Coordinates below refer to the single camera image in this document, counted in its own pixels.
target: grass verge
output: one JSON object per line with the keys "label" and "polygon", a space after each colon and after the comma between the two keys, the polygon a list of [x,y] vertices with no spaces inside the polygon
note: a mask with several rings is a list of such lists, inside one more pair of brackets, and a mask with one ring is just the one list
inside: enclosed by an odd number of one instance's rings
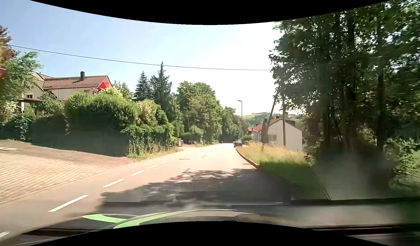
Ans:
{"label": "grass verge", "polygon": [[170,148],[168,151],[161,151],[161,152],[156,152],[156,153],[152,153],[152,154],[129,154],[127,157],[137,160],[137,161],[141,161],[141,160],[146,160],[150,157],[154,157],[154,156],[158,156],[158,155],[162,155],[162,154],[171,154],[171,153],[176,153],[182,151],[181,149],[174,147],[174,148]]}
{"label": "grass verge", "polygon": [[304,154],[280,146],[266,145],[261,150],[261,143],[238,148],[239,152],[260,165],[266,172],[277,175],[296,184],[303,198],[327,199],[327,195],[317,182],[312,166],[304,160]]}

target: brick paving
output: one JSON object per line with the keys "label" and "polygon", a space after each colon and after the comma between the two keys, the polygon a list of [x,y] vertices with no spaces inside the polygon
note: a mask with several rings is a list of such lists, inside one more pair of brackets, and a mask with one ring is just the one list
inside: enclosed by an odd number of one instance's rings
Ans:
{"label": "brick paving", "polygon": [[0,201],[135,162],[18,141],[0,142],[0,147],[18,148],[0,150]]}

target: sky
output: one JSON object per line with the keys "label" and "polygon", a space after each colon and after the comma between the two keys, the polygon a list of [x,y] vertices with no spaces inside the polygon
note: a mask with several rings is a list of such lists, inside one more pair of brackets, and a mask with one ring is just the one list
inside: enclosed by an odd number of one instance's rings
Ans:
{"label": "sky", "polygon": [[[164,67],[172,90],[182,81],[203,82],[222,106],[236,114],[270,112],[276,88],[269,51],[281,37],[274,23],[177,25],[120,19],[50,6],[29,0],[0,1],[0,24],[9,44],[59,53],[148,64],[266,71]],[[21,52],[31,50],[15,48]],[[41,73],[52,77],[108,75],[133,91],[142,73],[158,75],[160,66],[127,64],[40,52]]]}

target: asphalt road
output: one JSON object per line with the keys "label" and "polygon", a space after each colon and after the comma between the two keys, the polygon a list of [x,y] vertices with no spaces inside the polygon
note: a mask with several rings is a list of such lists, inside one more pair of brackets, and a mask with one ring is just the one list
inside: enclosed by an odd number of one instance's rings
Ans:
{"label": "asphalt road", "polygon": [[81,215],[158,212],[154,209],[162,208],[136,208],[133,202],[172,200],[177,191],[214,189],[257,201],[290,199],[285,184],[257,171],[231,143],[186,148],[0,204],[0,240]]}

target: car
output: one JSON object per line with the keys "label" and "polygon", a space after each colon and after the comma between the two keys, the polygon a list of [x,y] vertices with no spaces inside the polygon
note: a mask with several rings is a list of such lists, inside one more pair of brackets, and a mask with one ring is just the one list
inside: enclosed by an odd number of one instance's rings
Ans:
{"label": "car", "polygon": [[234,147],[242,147],[242,141],[234,141]]}

